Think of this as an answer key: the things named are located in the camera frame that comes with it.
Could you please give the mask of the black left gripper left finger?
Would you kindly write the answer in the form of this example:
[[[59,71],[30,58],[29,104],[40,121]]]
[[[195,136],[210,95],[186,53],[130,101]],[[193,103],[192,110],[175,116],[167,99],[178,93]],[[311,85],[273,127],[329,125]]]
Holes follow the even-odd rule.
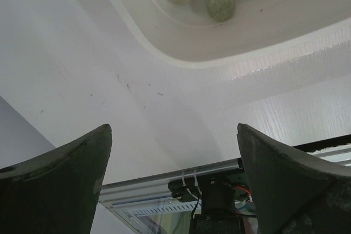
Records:
[[[1,169],[1,233],[90,233],[112,148],[103,124]]]

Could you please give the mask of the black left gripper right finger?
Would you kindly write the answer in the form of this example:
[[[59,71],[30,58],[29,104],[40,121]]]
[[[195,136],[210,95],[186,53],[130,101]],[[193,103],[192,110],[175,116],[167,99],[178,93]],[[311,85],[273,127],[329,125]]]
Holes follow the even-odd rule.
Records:
[[[247,124],[237,140],[261,233],[350,233],[350,168]]]

